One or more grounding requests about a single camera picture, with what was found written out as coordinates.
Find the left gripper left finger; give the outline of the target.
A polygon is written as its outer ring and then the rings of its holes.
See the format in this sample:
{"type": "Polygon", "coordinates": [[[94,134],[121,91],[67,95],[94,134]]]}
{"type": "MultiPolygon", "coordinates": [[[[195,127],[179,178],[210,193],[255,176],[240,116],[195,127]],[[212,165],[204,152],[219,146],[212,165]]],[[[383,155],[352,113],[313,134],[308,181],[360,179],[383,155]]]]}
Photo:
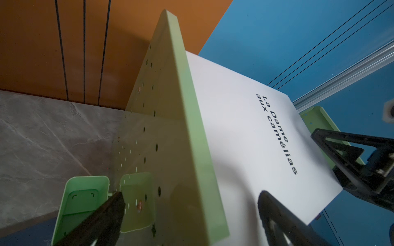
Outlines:
{"type": "Polygon", "coordinates": [[[116,192],[56,245],[114,246],[120,236],[124,212],[123,194],[116,192]]]}

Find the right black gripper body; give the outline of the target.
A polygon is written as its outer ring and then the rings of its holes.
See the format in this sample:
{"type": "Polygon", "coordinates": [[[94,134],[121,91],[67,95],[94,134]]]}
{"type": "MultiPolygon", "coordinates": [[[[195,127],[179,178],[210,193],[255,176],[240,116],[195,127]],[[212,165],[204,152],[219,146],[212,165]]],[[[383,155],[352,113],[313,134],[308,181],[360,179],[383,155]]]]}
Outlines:
{"type": "Polygon", "coordinates": [[[362,148],[345,146],[336,150],[340,162],[333,169],[342,188],[368,203],[394,211],[394,148],[380,146],[366,164],[357,159],[362,148]]]}

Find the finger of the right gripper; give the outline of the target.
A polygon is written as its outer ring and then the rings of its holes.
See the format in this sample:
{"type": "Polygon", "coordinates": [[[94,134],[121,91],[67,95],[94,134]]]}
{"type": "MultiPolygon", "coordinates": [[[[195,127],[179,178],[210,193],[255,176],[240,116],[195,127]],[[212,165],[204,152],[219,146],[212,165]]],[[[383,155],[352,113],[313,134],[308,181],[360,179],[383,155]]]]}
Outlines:
{"type": "Polygon", "coordinates": [[[340,155],[336,153],[337,149],[345,146],[362,148],[380,146],[394,147],[394,140],[376,136],[360,135],[345,133],[339,131],[316,129],[311,138],[323,150],[323,152],[337,165],[340,162],[340,155]]]}

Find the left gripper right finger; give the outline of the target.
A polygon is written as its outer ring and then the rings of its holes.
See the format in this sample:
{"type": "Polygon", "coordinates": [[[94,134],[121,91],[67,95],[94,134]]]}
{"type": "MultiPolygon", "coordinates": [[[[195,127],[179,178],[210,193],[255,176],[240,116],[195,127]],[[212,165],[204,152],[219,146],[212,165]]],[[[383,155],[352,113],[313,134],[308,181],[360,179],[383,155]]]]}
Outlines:
{"type": "Polygon", "coordinates": [[[299,220],[268,191],[258,198],[259,216],[270,246],[328,246],[329,243],[299,220]]]}

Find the white book with brown pattern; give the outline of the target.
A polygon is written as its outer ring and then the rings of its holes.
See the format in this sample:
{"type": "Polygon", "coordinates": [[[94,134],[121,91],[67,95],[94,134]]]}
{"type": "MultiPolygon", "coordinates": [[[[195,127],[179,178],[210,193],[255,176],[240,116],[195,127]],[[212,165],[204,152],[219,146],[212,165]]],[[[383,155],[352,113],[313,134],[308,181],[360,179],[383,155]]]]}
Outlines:
{"type": "Polygon", "coordinates": [[[342,187],[289,97],[192,53],[187,59],[230,231],[219,245],[267,245],[262,191],[311,223],[342,187]]]}

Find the small green pen holder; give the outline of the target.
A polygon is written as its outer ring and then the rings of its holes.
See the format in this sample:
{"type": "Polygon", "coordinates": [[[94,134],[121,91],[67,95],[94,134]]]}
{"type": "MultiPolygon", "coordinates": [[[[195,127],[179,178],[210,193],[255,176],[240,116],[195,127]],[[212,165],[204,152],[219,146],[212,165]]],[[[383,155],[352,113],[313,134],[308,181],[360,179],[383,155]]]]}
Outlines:
{"type": "Polygon", "coordinates": [[[72,232],[108,199],[107,176],[76,176],[66,182],[51,244],[72,232]]]}

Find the green wooden two-tier shelf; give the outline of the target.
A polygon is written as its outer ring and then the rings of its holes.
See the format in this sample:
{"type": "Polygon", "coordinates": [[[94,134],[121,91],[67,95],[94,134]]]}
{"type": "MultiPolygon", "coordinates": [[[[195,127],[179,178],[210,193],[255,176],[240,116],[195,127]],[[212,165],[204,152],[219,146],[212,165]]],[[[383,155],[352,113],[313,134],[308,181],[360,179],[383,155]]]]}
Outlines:
{"type": "Polygon", "coordinates": [[[220,246],[230,235],[187,53],[162,11],[113,143],[123,245],[220,246]]]}

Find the right aluminium corner post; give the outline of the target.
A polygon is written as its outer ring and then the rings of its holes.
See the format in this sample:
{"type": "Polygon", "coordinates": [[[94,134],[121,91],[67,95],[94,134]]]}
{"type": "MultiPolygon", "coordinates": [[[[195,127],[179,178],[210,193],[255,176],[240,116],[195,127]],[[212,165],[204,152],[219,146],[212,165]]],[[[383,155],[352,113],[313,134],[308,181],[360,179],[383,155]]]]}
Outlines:
{"type": "Polygon", "coordinates": [[[296,99],[293,101],[293,105],[298,112],[302,112],[387,66],[393,61],[394,42],[390,41],[340,74],[296,99]]]}

